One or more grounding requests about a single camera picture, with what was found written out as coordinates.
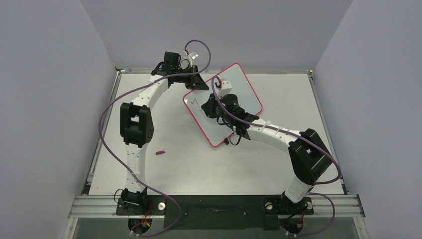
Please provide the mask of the pink-framed whiteboard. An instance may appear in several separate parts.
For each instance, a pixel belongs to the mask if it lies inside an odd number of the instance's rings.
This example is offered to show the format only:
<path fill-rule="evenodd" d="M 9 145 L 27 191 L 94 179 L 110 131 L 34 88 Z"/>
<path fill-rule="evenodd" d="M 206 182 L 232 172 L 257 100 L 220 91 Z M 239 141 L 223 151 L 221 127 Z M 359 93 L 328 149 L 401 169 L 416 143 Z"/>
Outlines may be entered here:
<path fill-rule="evenodd" d="M 224 123 L 222 119 L 210 119 L 201 109 L 201 105 L 208 100 L 210 94 L 213 94 L 213 91 L 217 92 L 216 86 L 214 85 L 217 79 L 227 79 L 232 85 L 232 90 L 230 91 L 230 113 L 232 115 L 248 122 L 259 119 L 257 115 L 261 113 L 263 106 L 242 67 L 238 63 L 233 63 L 218 73 L 214 80 L 207 80 L 206 84 L 209 86 L 208 91 L 191 90 L 186 93 L 183 96 L 185 106 L 211 146 L 220 146 L 224 143 L 224 139 L 231 136 L 232 133 L 249 140 L 250 137 L 247 133 L 248 124 L 239 122 L 232 117 L 230 123 Z"/>

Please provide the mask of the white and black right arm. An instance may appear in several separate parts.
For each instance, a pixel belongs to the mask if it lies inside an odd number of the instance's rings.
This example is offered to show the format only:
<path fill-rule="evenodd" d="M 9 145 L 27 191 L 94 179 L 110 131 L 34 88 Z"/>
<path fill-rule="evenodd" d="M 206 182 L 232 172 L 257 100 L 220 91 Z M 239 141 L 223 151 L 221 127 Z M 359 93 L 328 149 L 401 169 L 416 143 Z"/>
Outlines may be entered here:
<path fill-rule="evenodd" d="M 305 196 L 320 176 L 331 166 L 330 154 L 318 133 L 313 129 L 294 131 L 278 128 L 260 117 L 250 114 L 238 103 L 235 94 L 220 100 L 210 94 L 201 106 L 205 115 L 219 125 L 229 127 L 239 137 L 273 146 L 290 157 L 294 177 L 281 195 L 280 209 L 285 214 L 312 209 Z"/>

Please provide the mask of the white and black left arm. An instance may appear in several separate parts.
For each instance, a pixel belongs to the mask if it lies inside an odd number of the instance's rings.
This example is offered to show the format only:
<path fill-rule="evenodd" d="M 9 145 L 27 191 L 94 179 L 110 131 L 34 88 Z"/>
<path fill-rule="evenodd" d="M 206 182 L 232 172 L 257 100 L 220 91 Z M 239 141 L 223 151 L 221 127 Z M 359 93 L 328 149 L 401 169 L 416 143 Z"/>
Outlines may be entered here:
<path fill-rule="evenodd" d="M 120 135 L 127 154 L 127 166 L 131 171 L 126 178 L 125 189 L 121 193 L 124 209 L 135 214 L 145 214 L 150 209 L 145 180 L 146 148 L 154 134 L 151 109 L 161 95 L 173 83 L 183 83 L 188 90 L 209 90 L 193 60 L 197 52 L 180 54 L 165 52 L 164 60 L 151 72 L 150 86 L 142 90 L 130 103 L 120 106 Z"/>

